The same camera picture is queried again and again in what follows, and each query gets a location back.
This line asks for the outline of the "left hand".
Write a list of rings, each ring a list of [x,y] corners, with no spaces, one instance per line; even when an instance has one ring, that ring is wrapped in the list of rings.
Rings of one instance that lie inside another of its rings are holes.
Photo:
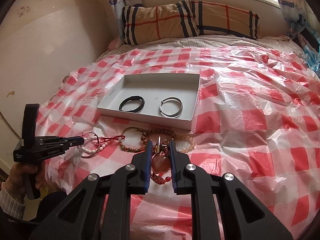
[[[26,163],[15,163],[10,170],[9,177],[2,186],[20,204],[24,202],[25,195],[27,194],[23,177],[29,174],[35,174],[35,187],[38,190],[42,190],[46,186],[43,167]]]

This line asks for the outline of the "white knit sleeve forearm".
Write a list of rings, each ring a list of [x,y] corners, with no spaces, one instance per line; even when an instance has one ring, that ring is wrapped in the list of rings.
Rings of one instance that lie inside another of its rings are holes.
[[[4,213],[16,219],[23,219],[25,212],[24,199],[12,197],[1,184],[1,208]]]

